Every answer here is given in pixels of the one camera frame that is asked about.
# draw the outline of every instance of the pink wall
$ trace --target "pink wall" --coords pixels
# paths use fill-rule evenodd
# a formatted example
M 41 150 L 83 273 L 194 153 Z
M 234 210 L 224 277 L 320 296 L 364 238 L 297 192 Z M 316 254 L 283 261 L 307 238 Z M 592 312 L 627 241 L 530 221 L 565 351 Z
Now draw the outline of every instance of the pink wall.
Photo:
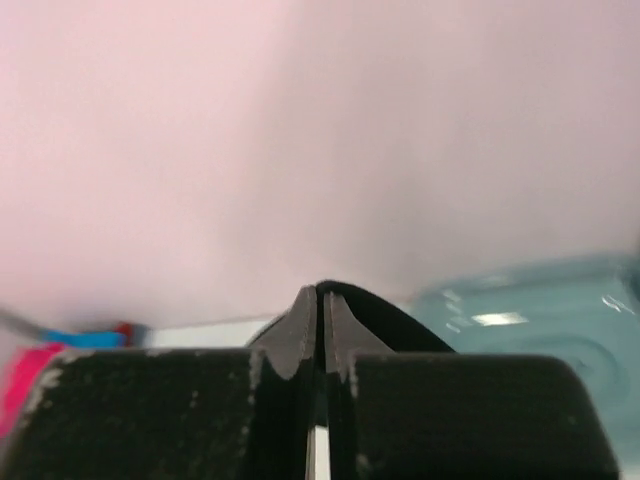
M 274 311 L 631 249 L 640 3 L 0 0 L 0 300 Z

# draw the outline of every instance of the white residue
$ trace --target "white residue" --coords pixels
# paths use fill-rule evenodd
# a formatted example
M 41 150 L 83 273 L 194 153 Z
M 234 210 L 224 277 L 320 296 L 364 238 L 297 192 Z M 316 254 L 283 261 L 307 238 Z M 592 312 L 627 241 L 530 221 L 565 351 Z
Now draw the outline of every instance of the white residue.
M 93 349 L 75 349 L 70 348 L 68 350 L 63 350 L 57 356 L 62 360 L 62 363 L 68 365 L 70 363 L 75 362 L 79 358 L 90 357 L 96 351 Z
M 356 362 L 353 359 L 349 362 L 349 386 L 351 396 L 358 398 L 358 376 L 356 375 Z
M 171 353 L 173 349 L 171 348 L 151 348 L 147 350 L 145 353 L 147 357 L 158 357 L 160 355 L 165 355 L 167 353 Z
M 251 352 L 249 357 L 249 385 L 251 391 L 254 392 L 260 384 L 260 376 L 262 375 L 262 352 Z
M 62 372 L 63 370 L 61 368 L 52 368 L 50 370 L 46 370 L 42 375 L 40 375 L 38 382 L 32 388 L 31 394 L 24 406 L 25 412 L 34 412 L 44 398 L 45 392 L 48 389 L 56 388 L 60 385 L 58 379 L 60 375 L 62 375 Z

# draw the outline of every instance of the light blue container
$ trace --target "light blue container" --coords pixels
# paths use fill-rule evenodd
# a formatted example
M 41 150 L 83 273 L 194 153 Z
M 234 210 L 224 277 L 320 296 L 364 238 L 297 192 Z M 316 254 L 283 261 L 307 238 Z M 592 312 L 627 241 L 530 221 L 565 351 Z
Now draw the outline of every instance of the light blue container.
M 601 255 L 442 285 L 410 313 L 461 353 L 537 353 L 586 385 L 623 468 L 640 465 L 640 262 Z

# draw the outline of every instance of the black plastic object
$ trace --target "black plastic object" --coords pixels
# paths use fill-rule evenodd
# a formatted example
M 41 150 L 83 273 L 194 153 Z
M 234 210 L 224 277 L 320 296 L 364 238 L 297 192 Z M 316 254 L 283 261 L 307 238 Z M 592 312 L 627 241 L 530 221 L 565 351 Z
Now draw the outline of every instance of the black plastic object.
M 619 477 L 562 362 L 455 354 L 381 298 L 323 282 L 247 348 L 62 353 L 0 479 L 310 479 L 318 418 L 334 480 Z

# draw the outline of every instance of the black rubber pad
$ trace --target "black rubber pad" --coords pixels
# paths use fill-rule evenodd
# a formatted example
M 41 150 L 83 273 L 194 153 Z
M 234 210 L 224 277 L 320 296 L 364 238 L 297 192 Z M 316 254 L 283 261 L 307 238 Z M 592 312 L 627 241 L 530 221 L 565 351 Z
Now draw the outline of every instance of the black rubber pad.
M 399 354 L 352 362 L 341 393 L 353 408 L 354 476 L 341 478 L 618 478 L 589 397 L 559 360 Z
M 262 356 L 244 349 L 78 353 L 61 354 L 40 377 L 0 478 L 243 478 Z

